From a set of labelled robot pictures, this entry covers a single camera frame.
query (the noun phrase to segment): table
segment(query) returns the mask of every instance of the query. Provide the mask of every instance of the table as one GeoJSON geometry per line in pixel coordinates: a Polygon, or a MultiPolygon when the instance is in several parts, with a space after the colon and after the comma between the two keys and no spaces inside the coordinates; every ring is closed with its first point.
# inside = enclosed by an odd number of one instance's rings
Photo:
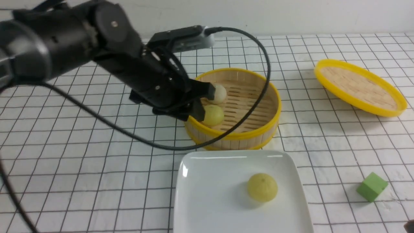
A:
{"type": "MultiPolygon", "coordinates": [[[[280,91],[279,130],[265,149],[292,156],[316,233],[404,232],[414,218],[414,33],[258,37],[280,91]],[[313,67],[332,58],[396,86],[409,108],[382,118],[323,89],[313,67]],[[370,172],[390,182],[373,204],[356,193],[370,172]]],[[[237,67],[264,74],[261,51],[244,37],[177,54],[191,78],[237,67]]],[[[51,81],[119,126],[159,143],[191,145],[183,123],[128,100],[130,88],[94,63],[51,81]]],[[[188,152],[159,150],[114,132],[42,87],[0,97],[2,163],[40,232],[173,232],[176,175],[188,152]]],[[[5,189],[0,232],[28,232],[5,189]]]]}

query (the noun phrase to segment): green block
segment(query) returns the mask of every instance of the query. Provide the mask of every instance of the green block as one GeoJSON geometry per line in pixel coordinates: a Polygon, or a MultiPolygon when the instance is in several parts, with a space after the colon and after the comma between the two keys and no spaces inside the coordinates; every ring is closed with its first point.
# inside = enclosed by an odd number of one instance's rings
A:
{"type": "Polygon", "coordinates": [[[371,174],[365,178],[356,191],[367,201],[374,202],[387,186],[388,183],[385,180],[377,174],[371,172],[371,174]]]}

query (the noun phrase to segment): yellow steamer lid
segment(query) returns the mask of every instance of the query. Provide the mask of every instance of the yellow steamer lid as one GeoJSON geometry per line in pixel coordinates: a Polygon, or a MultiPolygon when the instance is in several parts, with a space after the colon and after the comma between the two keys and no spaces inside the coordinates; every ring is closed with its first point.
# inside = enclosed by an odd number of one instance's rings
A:
{"type": "Polygon", "coordinates": [[[358,66],[325,59],[317,63],[315,75],[327,90],[364,111],[396,117],[407,108],[404,96],[396,88],[358,66]]]}

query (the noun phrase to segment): square plate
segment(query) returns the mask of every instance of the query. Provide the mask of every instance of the square plate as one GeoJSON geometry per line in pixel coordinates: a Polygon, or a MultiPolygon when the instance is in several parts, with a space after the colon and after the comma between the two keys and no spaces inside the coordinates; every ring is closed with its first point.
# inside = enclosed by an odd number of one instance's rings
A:
{"type": "Polygon", "coordinates": [[[272,150],[187,154],[178,172],[174,232],[313,233],[308,203],[292,158],[272,150]],[[271,175],[275,199],[261,204],[247,194],[256,173],[271,175]]]}

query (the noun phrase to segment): steamer basket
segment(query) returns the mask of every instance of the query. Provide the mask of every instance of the steamer basket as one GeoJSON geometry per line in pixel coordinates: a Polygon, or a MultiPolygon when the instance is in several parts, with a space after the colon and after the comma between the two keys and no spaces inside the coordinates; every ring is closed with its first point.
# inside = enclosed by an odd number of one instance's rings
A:
{"type": "MultiPolygon", "coordinates": [[[[211,140],[234,126],[259,97],[266,79],[248,70],[224,68],[200,75],[197,80],[219,83],[226,88],[226,100],[219,104],[224,110],[224,121],[212,128],[190,117],[184,123],[190,138],[200,144],[211,140]]],[[[210,104],[202,99],[203,105],[210,104]]],[[[253,113],[233,133],[206,146],[208,150],[257,150],[266,145],[276,133],[282,102],[272,83],[253,113]]]]}

